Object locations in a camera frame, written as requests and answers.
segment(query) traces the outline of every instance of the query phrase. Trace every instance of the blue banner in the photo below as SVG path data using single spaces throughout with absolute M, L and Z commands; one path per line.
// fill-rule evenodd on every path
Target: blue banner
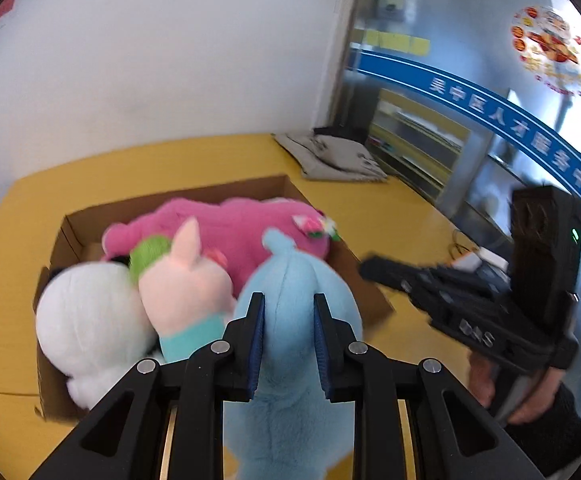
M 482 124 L 581 197 L 581 153 L 538 118 L 490 90 L 416 61 L 355 50 L 351 70 L 405 86 Z

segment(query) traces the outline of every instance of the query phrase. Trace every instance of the green object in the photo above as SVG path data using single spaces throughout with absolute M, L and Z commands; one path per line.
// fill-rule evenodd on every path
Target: green object
M 130 252 L 130 277 L 134 283 L 139 281 L 144 271 L 159 258 L 170 252 L 172 241 L 163 235 L 149 236 Z

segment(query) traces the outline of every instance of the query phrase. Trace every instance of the poster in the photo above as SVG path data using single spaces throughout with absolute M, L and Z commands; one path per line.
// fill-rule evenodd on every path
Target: poster
M 515 13 L 511 43 L 524 67 L 552 91 L 581 97 L 581 38 L 549 7 Z

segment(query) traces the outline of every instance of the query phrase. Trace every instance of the pink plush toy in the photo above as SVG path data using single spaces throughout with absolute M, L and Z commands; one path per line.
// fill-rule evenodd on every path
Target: pink plush toy
M 187 359 L 221 339 L 224 317 L 235 307 L 230 277 L 218 263 L 202 256 L 195 218 L 176 232 L 170 253 L 139 276 L 139 296 L 168 363 Z
M 219 205 L 175 198 L 153 213 L 129 224 L 113 224 L 102 237 L 104 259 L 130 254 L 151 235 L 173 238 L 191 216 L 198 219 L 202 251 L 217 250 L 226 258 L 226 270 L 235 296 L 270 252 L 262 246 L 266 229 L 274 227 L 295 240 L 297 248 L 325 258 L 333 225 L 319 211 L 303 202 L 277 198 L 259 202 L 231 198 Z

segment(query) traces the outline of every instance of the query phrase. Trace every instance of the metal screw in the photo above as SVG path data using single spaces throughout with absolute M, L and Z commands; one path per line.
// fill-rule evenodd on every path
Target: metal screw
M 348 349 L 351 354 L 362 355 L 368 351 L 368 346 L 366 343 L 362 343 L 361 341 L 353 341 L 348 345 Z
M 423 369 L 431 374 L 438 374 L 441 371 L 441 363 L 436 359 L 426 359 L 423 362 Z
M 210 345 L 210 349 L 215 352 L 215 354 L 225 354 L 230 350 L 230 343 L 220 339 Z
M 157 365 L 152 359 L 144 359 L 137 363 L 137 371 L 140 374 L 149 374 L 157 368 Z

